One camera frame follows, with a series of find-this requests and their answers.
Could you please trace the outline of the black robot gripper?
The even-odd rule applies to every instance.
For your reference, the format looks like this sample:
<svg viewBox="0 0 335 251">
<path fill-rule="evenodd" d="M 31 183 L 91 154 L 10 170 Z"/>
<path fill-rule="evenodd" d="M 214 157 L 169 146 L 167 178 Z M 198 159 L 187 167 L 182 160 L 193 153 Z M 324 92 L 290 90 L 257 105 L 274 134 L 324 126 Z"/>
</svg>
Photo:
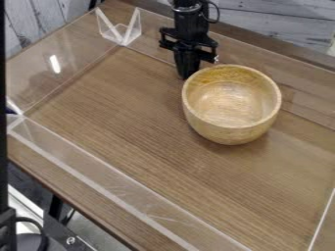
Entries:
<svg viewBox="0 0 335 251">
<path fill-rule="evenodd" d="M 174 7 L 174 27 L 161 28 L 161 46 L 174 52 L 181 77 L 199 71 L 201 61 L 218 61 L 219 43 L 210 37 L 210 10 L 207 7 Z"/>
</svg>

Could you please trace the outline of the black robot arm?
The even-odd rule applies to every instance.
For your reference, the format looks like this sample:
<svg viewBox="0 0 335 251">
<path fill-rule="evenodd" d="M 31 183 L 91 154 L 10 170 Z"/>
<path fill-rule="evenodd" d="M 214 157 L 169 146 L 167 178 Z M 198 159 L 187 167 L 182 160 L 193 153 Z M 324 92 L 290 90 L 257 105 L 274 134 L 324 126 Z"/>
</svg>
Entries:
<svg viewBox="0 0 335 251">
<path fill-rule="evenodd" d="M 174 27 L 161 28 L 161 47 L 174 53 L 177 71 L 183 79 L 199 71 L 201 62 L 218 62 L 219 43 L 210 37 L 210 24 L 221 17 L 210 19 L 211 0 L 171 0 Z"/>
</svg>

